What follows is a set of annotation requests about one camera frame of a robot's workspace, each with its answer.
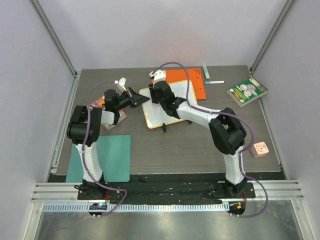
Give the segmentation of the yellow-framed whiteboard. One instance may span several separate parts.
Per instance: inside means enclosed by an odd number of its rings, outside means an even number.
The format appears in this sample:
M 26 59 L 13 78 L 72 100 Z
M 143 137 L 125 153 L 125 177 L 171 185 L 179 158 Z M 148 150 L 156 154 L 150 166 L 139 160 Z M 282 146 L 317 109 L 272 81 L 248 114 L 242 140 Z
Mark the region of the yellow-framed whiteboard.
M 168 85 L 176 97 L 186 97 L 188 85 L 187 80 L 169 83 Z M 163 124 L 170 125 L 184 121 L 183 119 L 168 116 L 159 103 L 152 103 L 151 93 L 148 88 L 140 89 L 139 94 L 150 98 L 149 101 L 142 104 L 145 122 L 149 129 L 160 128 Z

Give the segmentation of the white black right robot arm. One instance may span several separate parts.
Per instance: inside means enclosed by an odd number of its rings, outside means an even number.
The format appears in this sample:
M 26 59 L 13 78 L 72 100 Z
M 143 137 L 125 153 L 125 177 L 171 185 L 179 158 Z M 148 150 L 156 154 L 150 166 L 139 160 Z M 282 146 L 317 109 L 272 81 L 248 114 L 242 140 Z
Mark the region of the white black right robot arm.
M 247 133 L 233 110 L 228 107 L 224 110 L 212 110 L 192 105 L 185 98 L 175 96 L 164 80 L 151 83 L 148 87 L 152 102 L 159 104 L 166 115 L 209 129 L 216 149 L 223 154 L 226 193 L 233 198 L 242 194 L 247 182 L 242 163 Z

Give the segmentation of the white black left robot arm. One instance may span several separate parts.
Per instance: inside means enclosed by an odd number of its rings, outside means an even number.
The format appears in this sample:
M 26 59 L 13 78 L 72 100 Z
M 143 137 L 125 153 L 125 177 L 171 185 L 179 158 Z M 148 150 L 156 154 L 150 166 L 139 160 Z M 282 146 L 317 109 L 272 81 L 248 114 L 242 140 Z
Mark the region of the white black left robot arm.
M 120 119 L 120 110 L 135 108 L 150 98 L 126 88 L 121 94 L 114 89 L 104 92 L 102 105 L 77 105 L 69 120 L 66 135 L 77 148 L 83 169 L 82 184 L 75 185 L 81 199 L 102 199 L 108 189 L 103 171 L 99 164 L 97 140 L 101 125 L 116 125 Z

